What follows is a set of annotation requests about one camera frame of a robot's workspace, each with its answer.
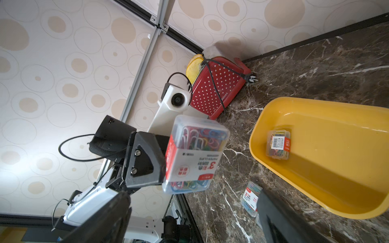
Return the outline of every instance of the black cable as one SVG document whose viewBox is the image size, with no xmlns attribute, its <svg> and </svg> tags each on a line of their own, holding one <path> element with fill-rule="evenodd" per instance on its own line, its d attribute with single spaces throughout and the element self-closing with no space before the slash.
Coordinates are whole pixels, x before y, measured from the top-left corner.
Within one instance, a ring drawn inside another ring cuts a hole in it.
<svg viewBox="0 0 389 243">
<path fill-rule="evenodd" d="M 89 193 L 90 193 L 93 189 L 96 188 L 97 184 L 101 181 L 101 179 L 105 176 L 105 174 L 106 174 L 110 169 L 112 169 L 112 167 L 114 167 L 114 166 L 115 166 L 115 164 L 113 164 L 111 167 L 109 167 L 109 168 L 107 169 L 107 171 L 100 177 L 100 179 L 99 179 L 97 182 L 94 182 L 94 183 L 93 183 L 93 187 L 89 190 L 89 192 L 87 192 L 87 193 L 86 193 L 80 200 L 78 200 L 78 201 L 81 201 L 81 200 L 83 200 L 86 196 L 88 196 Z"/>
<path fill-rule="evenodd" d="M 181 72 L 172 73 L 172 74 L 170 75 L 170 77 L 168 78 L 168 80 L 167 80 L 166 83 L 169 83 L 171 77 L 172 77 L 173 75 L 175 75 L 175 74 L 181 74 L 181 75 L 184 76 L 184 77 L 186 78 L 186 80 L 188 81 L 187 84 L 189 84 L 189 88 L 190 88 L 190 90 L 191 90 L 191 100 L 189 101 L 189 104 L 188 104 L 188 105 L 190 105 L 191 102 L 192 102 L 193 87 L 192 87 L 191 81 L 189 81 L 189 78 L 188 78 L 185 74 L 183 74 L 183 73 L 181 73 Z"/>
<path fill-rule="evenodd" d="M 68 205 L 70 204 L 70 202 L 69 202 L 68 199 L 62 198 L 62 199 L 57 203 L 57 205 L 55 205 L 54 210 L 53 210 L 53 215 L 51 216 L 51 224 L 52 224 L 53 228 L 54 228 L 54 213 L 55 213 L 55 210 L 57 209 L 58 205 L 60 204 L 60 202 L 62 202 L 62 200 L 67 201 L 67 202 L 68 202 Z"/>
<path fill-rule="evenodd" d="M 73 161 L 78 161 L 78 162 L 90 162 L 90 161 L 96 161 L 96 160 L 99 160 L 99 159 L 105 159 L 105 157 L 100 157 L 100 158 L 96 158 L 96 159 L 74 159 L 74 158 L 70 158 L 70 157 L 68 157 L 67 155 L 65 155 L 65 154 L 62 152 L 62 150 L 61 150 L 61 147 L 64 145 L 64 143 L 66 143 L 66 142 L 68 142 L 68 141 L 70 141 L 70 140 L 72 140 L 72 139 L 80 138 L 80 137 L 86 137 L 86 136 L 93 136 L 93 135 L 94 135 L 94 134 L 85 134 L 85 135 L 75 136 L 75 137 L 72 137 L 72 138 L 70 138 L 70 139 L 67 139 L 67 140 L 63 141 L 63 142 L 60 144 L 60 146 L 58 147 L 58 152 L 59 152 L 63 157 L 65 157 L 65 158 L 67 158 L 67 159 L 70 159 L 70 160 L 73 160 Z M 116 152 L 116 153 L 113 153 L 113 154 L 108 155 L 107 157 L 112 156 L 112 155 L 115 155 L 115 154 L 119 154 L 119 153 L 121 153 L 121 152 L 123 152 L 123 151 L 125 151 L 125 150 L 126 150 L 126 149 L 122 149 L 122 150 L 120 150 L 120 151 L 118 151 L 118 152 Z"/>
<path fill-rule="evenodd" d="M 218 62 L 218 61 L 215 61 L 215 60 L 212 60 L 212 59 L 204 59 L 204 60 L 202 61 L 201 65 L 203 65 L 203 64 L 206 63 L 206 62 L 213 62 L 213 63 L 219 64 L 220 66 L 225 67 L 226 69 L 228 69 L 228 70 L 230 70 L 231 72 L 233 72 L 233 73 L 235 73 L 235 74 L 241 76 L 242 78 L 245 77 L 245 75 L 244 75 L 243 73 L 238 73 L 237 71 L 232 70 L 230 67 L 224 65 L 223 63 Z"/>
<path fill-rule="evenodd" d="M 214 81 L 214 77 L 213 77 L 212 72 L 211 72 L 211 67 L 209 66 L 209 64 L 208 64 L 207 62 L 205 62 L 205 65 L 208 67 L 208 71 L 209 71 L 209 74 L 210 74 L 210 76 L 211 76 L 212 83 L 214 84 L 216 94 L 217 94 L 217 96 L 218 96 L 219 99 L 220 99 L 220 102 L 221 102 L 221 105 L 223 106 L 224 112 L 226 112 L 226 108 L 224 107 L 223 100 L 221 99 L 220 94 L 219 94 L 219 92 L 217 91 L 217 87 L 216 87 L 216 84 L 215 84 L 215 81 Z"/>
</svg>

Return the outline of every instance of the patterned wallpaper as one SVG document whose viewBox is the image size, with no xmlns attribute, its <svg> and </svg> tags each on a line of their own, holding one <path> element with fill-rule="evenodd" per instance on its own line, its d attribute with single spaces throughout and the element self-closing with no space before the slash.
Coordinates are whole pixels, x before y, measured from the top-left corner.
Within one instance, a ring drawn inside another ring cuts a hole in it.
<svg viewBox="0 0 389 243">
<path fill-rule="evenodd" d="M 158 9 L 158 0 L 137 0 Z M 242 59 L 389 12 L 388 0 L 175 0 L 168 24 Z"/>
<path fill-rule="evenodd" d="M 96 180 L 102 161 L 72 162 L 57 147 L 69 137 L 94 133 L 107 114 L 120 117 L 151 32 L 109 0 L 1 1 L 1 213 L 51 215 L 59 199 Z M 154 116 L 166 82 L 159 70 L 182 69 L 177 60 L 191 56 L 165 37 L 158 46 L 131 117 L 141 130 Z M 89 141 L 73 140 L 64 152 L 96 158 Z M 163 216 L 170 196 L 161 189 L 134 194 L 134 215 Z M 66 208 L 60 204 L 56 215 Z"/>
</svg>

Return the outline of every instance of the yellow plastic basin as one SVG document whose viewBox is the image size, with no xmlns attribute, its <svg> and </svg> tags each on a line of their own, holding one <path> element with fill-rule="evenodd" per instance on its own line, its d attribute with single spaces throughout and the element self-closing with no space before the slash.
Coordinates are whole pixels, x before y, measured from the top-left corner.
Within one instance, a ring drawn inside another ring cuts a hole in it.
<svg viewBox="0 0 389 243">
<path fill-rule="evenodd" d="M 288 160 L 266 156 L 269 130 L 291 133 Z M 252 156 L 342 217 L 369 219 L 389 207 L 389 109 L 280 97 L 262 111 Z"/>
</svg>

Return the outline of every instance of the yellow sponge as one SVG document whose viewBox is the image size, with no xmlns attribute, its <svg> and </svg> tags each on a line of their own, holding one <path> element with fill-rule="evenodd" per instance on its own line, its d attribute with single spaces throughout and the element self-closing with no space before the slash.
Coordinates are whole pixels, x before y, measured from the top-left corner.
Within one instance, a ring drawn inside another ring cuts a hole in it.
<svg viewBox="0 0 389 243">
<path fill-rule="evenodd" d="M 189 78 L 191 84 L 194 84 L 196 81 L 200 73 L 200 64 L 203 60 L 203 55 L 197 54 L 189 61 L 188 67 L 186 68 L 186 76 Z"/>
</svg>

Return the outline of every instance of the marble countertop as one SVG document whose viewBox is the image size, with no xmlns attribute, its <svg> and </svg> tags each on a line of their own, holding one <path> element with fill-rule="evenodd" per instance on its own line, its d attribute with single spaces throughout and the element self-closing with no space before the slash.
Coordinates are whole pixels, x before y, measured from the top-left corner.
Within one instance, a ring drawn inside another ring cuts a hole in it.
<svg viewBox="0 0 389 243">
<path fill-rule="evenodd" d="M 330 213 L 271 172 L 250 154 L 254 125 L 280 96 L 389 108 L 389 23 L 322 40 L 246 65 L 259 81 L 246 84 L 218 121 L 231 131 L 207 191 L 186 194 L 207 243 L 266 242 L 241 206 L 248 181 L 270 190 L 333 242 L 389 242 L 389 212 L 367 220 Z"/>
</svg>

